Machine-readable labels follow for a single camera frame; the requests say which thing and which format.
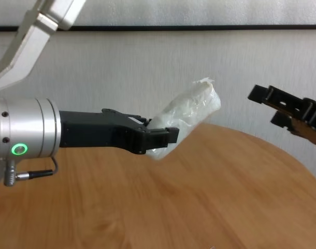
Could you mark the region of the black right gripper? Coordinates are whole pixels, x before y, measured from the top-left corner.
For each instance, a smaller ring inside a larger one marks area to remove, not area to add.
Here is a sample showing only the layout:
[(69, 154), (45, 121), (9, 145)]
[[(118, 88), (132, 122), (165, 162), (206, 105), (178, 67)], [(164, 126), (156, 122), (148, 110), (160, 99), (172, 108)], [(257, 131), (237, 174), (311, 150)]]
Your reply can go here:
[(276, 87), (255, 85), (248, 99), (276, 110), (271, 123), (316, 145), (316, 101), (300, 99)]

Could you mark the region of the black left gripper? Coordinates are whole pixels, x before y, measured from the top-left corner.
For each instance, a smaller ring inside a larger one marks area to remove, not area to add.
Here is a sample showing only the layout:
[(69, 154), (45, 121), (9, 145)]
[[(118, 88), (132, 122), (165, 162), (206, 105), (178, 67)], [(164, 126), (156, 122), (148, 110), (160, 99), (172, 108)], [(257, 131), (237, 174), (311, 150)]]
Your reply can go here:
[(100, 113), (60, 111), (60, 147), (116, 147), (142, 155), (166, 148), (178, 139), (178, 128), (149, 129), (151, 118), (134, 121), (128, 115), (103, 109)]

